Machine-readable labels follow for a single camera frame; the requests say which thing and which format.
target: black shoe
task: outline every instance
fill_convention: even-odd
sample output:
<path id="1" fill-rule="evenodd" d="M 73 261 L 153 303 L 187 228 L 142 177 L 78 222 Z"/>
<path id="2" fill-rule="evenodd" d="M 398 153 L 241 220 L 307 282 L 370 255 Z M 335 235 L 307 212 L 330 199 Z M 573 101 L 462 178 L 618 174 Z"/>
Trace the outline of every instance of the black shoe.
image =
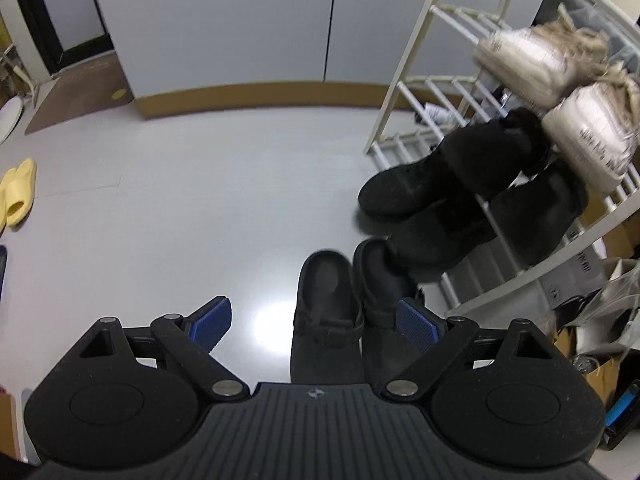
<path id="1" fill-rule="evenodd" d="M 503 119 L 473 124 L 445 136 L 442 156 L 471 192 L 491 200 L 507 189 L 522 171 L 544 169 L 551 149 L 537 115 L 526 108 Z"/>
<path id="2" fill-rule="evenodd" d="M 491 211 L 520 262 L 533 266 L 551 255 L 587 202 L 584 183 L 556 160 L 534 180 L 500 193 Z"/>
<path id="3" fill-rule="evenodd" d="M 380 221 L 401 221 L 446 197 L 460 183 L 436 148 L 431 155 L 372 176 L 362 186 L 362 211 Z"/>
<path id="4" fill-rule="evenodd" d="M 450 198 L 402 222 L 388 243 L 401 265 L 441 273 L 493 238 L 476 197 L 461 186 Z"/>
<path id="5" fill-rule="evenodd" d="M 350 262 L 335 251 L 318 251 L 302 266 L 291 344 L 293 384 L 364 382 L 364 318 L 351 275 Z"/>
<path id="6" fill-rule="evenodd" d="M 450 196 L 459 182 L 489 200 L 520 171 L 541 170 L 549 149 L 540 120 L 517 108 L 506 118 L 454 130 L 418 162 L 376 174 L 360 190 L 358 202 L 373 219 L 399 221 Z"/>
<path id="7" fill-rule="evenodd" d="M 353 255 L 353 281 L 362 302 L 364 377 L 375 392 L 412 364 L 420 351 L 396 329 L 402 298 L 422 298 L 405 269 L 396 264 L 384 240 L 363 241 Z"/>

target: floor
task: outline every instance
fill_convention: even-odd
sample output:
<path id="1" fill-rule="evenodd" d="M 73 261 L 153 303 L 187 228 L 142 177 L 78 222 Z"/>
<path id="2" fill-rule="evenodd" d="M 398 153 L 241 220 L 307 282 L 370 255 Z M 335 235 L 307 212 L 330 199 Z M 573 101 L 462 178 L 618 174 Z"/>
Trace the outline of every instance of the floor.
<path id="1" fill-rule="evenodd" d="M 376 171 L 362 155 L 375 110 L 145 122 L 132 104 L 24 136 L 32 114 L 0 146 L 0 172 L 38 163 L 31 215 L 0 239 L 0 383 L 20 398 L 101 316 L 147 325 L 218 294 L 234 318 L 212 355 L 251 387 L 289 381 L 300 267 L 321 248 L 351 257 L 371 232 L 356 197 Z M 446 309 L 436 288 L 428 298 Z M 640 472 L 640 438 L 627 440 L 594 457 L 616 480 Z"/>

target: white sneaker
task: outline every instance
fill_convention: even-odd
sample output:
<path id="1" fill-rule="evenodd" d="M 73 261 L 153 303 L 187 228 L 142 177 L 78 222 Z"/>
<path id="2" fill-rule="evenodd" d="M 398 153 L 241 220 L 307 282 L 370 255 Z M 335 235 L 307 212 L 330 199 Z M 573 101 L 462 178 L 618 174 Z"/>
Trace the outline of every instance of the white sneaker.
<path id="1" fill-rule="evenodd" d="M 604 62 L 609 38 L 577 30 L 563 4 L 558 20 L 482 38 L 474 60 L 511 91 L 540 108 L 553 108 L 575 88 L 593 81 L 593 66 Z"/>
<path id="2" fill-rule="evenodd" d="M 546 134 L 582 179 L 604 193 L 622 181 L 638 145 L 640 88 L 622 63 L 578 88 L 542 119 Z"/>

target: shoe rack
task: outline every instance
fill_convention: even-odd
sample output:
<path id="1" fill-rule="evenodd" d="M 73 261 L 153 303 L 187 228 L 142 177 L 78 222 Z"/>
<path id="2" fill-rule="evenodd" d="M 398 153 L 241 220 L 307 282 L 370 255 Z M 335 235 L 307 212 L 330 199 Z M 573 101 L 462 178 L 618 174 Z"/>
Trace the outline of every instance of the shoe rack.
<path id="1" fill-rule="evenodd" d="M 457 127 L 466 126 L 472 118 L 476 121 L 489 121 L 496 114 L 500 114 L 503 117 L 507 114 L 503 104 L 499 103 L 492 96 L 487 86 L 484 85 L 483 81 L 486 80 L 486 76 L 481 70 L 471 76 L 409 75 L 415 55 L 435 18 L 450 25 L 473 45 L 478 44 L 480 36 L 486 37 L 496 30 L 511 28 L 503 19 L 511 0 L 499 0 L 498 10 L 495 14 L 466 7 L 443 5 L 439 1 L 424 1 L 404 54 L 402 54 L 391 85 L 386 92 L 386 97 L 378 113 L 373 131 L 367 141 L 365 154 L 373 156 L 381 170 L 391 167 L 392 164 L 389 160 L 393 160 L 393 158 L 402 163 L 409 163 L 428 155 L 448 132 Z M 626 17 L 619 8 L 609 0 L 591 1 L 594 2 L 596 8 L 607 19 L 618 26 L 622 34 L 626 35 L 634 44 L 640 46 L 640 28 Z M 442 106 L 452 112 L 456 123 L 448 124 L 447 126 L 436 124 L 415 97 L 414 92 L 416 90 L 431 91 Z M 417 124 L 411 131 L 387 132 L 385 131 L 386 124 L 400 94 L 404 96 L 422 118 L 424 126 Z M 460 104 L 454 106 L 447 95 L 460 96 Z M 393 158 L 387 156 L 390 152 L 394 154 Z M 481 305 L 497 300 L 532 282 L 536 282 L 542 290 L 539 282 L 541 276 L 585 250 L 585 248 L 640 208 L 639 189 L 640 175 L 638 175 L 636 168 L 631 165 L 623 183 L 610 196 L 603 197 L 607 206 L 607 213 L 588 227 L 584 227 L 579 221 L 576 221 L 572 229 L 564 236 L 556 251 L 546 260 L 529 268 L 522 268 L 518 264 L 513 251 L 502 234 L 500 226 L 492 216 L 488 204 L 478 197 L 478 202 L 482 206 L 489 222 L 491 222 L 501 248 L 511 264 L 512 272 L 510 274 L 502 271 L 497 272 L 500 285 L 489 290 L 482 290 L 482 287 L 478 286 L 478 295 L 466 300 L 464 303 L 461 303 L 458 299 L 449 275 L 444 273 L 440 279 L 440 286 L 452 309 L 450 314 L 467 314 Z M 493 266 L 498 269 L 498 264 L 494 260 L 491 251 L 486 251 L 486 259 L 488 260 L 486 262 L 488 267 Z M 475 276 L 474 266 L 468 260 L 464 263 L 471 274 L 471 281 L 479 284 L 480 282 Z"/>

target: brown mat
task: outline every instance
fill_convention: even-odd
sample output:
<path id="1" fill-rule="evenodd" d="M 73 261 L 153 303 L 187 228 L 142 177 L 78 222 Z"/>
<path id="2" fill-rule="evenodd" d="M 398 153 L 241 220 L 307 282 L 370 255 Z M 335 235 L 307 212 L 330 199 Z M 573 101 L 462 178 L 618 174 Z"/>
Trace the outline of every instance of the brown mat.
<path id="1" fill-rule="evenodd" d="M 66 70 L 27 126 L 26 134 L 77 117 L 122 106 L 133 94 L 116 53 Z"/>

